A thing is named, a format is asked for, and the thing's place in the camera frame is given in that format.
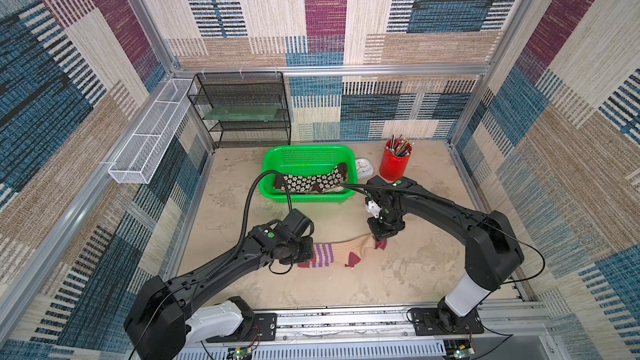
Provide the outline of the dark floral pattern sock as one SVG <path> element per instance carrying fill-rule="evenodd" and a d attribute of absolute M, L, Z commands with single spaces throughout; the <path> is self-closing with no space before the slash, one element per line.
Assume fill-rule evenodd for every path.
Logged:
<path fill-rule="evenodd" d="M 343 184 L 347 181 L 348 165 L 340 163 L 333 171 L 323 175 L 309 177 L 291 174 L 276 175 L 273 187 L 280 191 L 286 191 L 285 187 L 288 187 L 288 191 L 295 194 L 325 194 L 343 191 Z"/>

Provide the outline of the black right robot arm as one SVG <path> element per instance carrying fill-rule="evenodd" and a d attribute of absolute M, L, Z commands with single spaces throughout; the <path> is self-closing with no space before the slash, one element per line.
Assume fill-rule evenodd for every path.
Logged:
<path fill-rule="evenodd" d="M 409 319 L 416 335 L 481 334 L 478 305 L 497 291 L 524 261 L 508 218 L 457 205 L 430 193 L 409 178 L 388 183 L 373 177 L 363 188 L 372 215 L 368 226 L 378 242 L 405 230 L 403 217 L 419 217 L 445 231 L 465 248 L 464 274 L 436 308 L 412 308 Z"/>

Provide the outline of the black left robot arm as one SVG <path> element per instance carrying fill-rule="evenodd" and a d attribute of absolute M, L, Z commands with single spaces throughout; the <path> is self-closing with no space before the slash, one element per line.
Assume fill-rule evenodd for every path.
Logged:
<path fill-rule="evenodd" d="M 140 288 L 123 323 L 141 359 L 173 359 L 182 349 L 209 338 L 240 340 L 249 335 L 253 310 L 240 297 L 206 309 L 205 303 L 241 277 L 274 262 L 294 265 L 313 257 L 314 225 L 293 209 L 284 220 L 254 227 L 240 249 L 163 281 L 154 276 Z"/>

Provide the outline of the pink purple striped sock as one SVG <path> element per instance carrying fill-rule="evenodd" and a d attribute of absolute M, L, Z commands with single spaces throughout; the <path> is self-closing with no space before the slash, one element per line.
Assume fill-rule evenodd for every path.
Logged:
<path fill-rule="evenodd" d="M 345 267 L 353 268 L 363 259 L 355 247 L 346 243 L 317 243 L 313 245 L 313 257 L 304 263 L 299 263 L 298 268 L 329 268 Z"/>
<path fill-rule="evenodd" d="M 332 253 L 336 259 L 347 258 L 351 253 L 362 258 L 365 252 L 369 249 L 385 250 L 385 248 L 388 246 L 388 240 L 378 242 L 370 233 L 348 241 L 331 243 L 330 246 Z"/>

